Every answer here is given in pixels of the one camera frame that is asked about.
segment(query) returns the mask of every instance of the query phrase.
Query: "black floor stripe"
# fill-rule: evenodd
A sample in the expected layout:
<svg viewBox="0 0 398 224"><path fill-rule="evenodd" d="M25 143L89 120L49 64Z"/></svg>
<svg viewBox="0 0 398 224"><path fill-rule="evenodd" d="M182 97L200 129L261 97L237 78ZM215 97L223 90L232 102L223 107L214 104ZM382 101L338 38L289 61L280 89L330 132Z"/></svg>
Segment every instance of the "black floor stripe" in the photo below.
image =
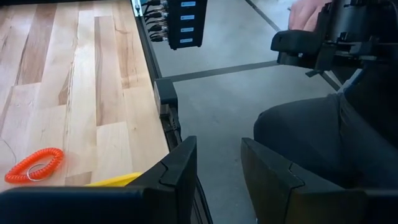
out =
<svg viewBox="0 0 398 224"><path fill-rule="evenodd" d="M247 64L247 65L232 66L232 67L228 67L228 68L217 68L217 69L212 69L212 70L207 70L207 71L202 71L202 72L193 72L193 73L186 73L186 74L182 74L182 75L174 75L171 77L164 77L164 78L169 78L172 80L172 82L180 82L180 81L192 80L192 79L196 79L196 78L212 77L215 75L223 75L223 74L242 72L242 71L253 70L253 69L258 69L258 68L272 67L275 65L278 65L278 63L276 61L252 63L252 64Z"/></svg>
<svg viewBox="0 0 398 224"><path fill-rule="evenodd" d="M265 15L261 9L259 9L251 0L245 0L268 24L276 31L279 32L280 28L272 21L267 15Z"/></svg>

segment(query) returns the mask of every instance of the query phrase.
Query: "wooden table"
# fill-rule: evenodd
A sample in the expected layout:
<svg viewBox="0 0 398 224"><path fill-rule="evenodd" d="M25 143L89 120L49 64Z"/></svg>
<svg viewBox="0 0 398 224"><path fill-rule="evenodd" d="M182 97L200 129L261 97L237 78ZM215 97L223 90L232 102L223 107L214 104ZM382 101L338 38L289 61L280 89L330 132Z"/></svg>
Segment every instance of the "wooden table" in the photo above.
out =
<svg viewBox="0 0 398 224"><path fill-rule="evenodd" d="M34 185L144 172L168 153L128 0L0 9L0 137L0 191L45 147L65 160Z"/></svg>

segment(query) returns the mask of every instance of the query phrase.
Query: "orange coiled keychain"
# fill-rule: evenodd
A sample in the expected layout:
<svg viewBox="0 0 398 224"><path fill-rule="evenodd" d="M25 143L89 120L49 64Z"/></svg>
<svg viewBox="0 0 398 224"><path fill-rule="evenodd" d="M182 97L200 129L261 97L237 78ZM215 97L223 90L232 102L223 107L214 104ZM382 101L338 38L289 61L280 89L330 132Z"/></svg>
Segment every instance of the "orange coiled keychain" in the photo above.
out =
<svg viewBox="0 0 398 224"><path fill-rule="evenodd" d="M48 156L53 156L52 160L44 167L32 173L29 170L33 167L33 163L44 159ZM41 149L32 155L26 157L23 161L20 161L15 165L4 177L4 180L10 184L25 184L35 180L42 180L54 172L54 170L61 164L63 160L63 151L57 148L45 148ZM23 170L31 167L27 174L20 174Z"/></svg>

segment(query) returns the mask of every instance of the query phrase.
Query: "blue label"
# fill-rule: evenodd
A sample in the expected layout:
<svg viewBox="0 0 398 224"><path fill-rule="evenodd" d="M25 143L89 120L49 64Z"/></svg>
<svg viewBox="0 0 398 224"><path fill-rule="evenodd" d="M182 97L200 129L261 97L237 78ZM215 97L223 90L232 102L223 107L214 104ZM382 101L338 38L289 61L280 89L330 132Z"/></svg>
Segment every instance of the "blue label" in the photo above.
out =
<svg viewBox="0 0 398 224"><path fill-rule="evenodd" d="M190 28L181 28L181 32L193 32L193 27L190 27Z"/></svg>
<svg viewBox="0 0 398 224"><path fill-rule="evenodd" d="M181 40L180 40L180 43L183 44L183 43L189 43L189 42L192 42L192 41L193 41L192 38L189 38L189 39L181 39Z"/></svg>
<svg viewBox="0 0 398 224"><path fill-rule="evenodd" d="M181 2L181 7L196 6L197 2Z"/></svg>
<svg viewBox="0 0 398 224"><path fill-rule="evenodd" d="M191 20L191 19L195 19L195 15L181 16L181 20Z"/></svg>

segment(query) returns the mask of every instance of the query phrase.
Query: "gray concrete floor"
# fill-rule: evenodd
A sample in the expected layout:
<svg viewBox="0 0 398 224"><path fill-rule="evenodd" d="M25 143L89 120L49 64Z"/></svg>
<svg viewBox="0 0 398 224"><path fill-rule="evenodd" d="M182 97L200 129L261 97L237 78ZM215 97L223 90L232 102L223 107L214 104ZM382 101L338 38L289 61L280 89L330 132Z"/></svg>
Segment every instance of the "gray concrete floor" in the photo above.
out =
<svg viewBox="0 0 398 224"><path fill-rule="evenodd" d="M270 0L256 4L261 8L265 1ZM275 10L280 5L274 4ZM272 12L273 5L267 7ZM269 14L278 26L287 21L285 15ZM277 53L269 50L274 34L245 0L209 0L202 47L173 51L166 43L153 46L162 75L170 77L275 60ZM198 137L198 175L214 223L256 222L241 168L240 140L252 137L260 112L334 92L321 77L308 78L306 71L279 65L174 84L182 135Z"/></svg>

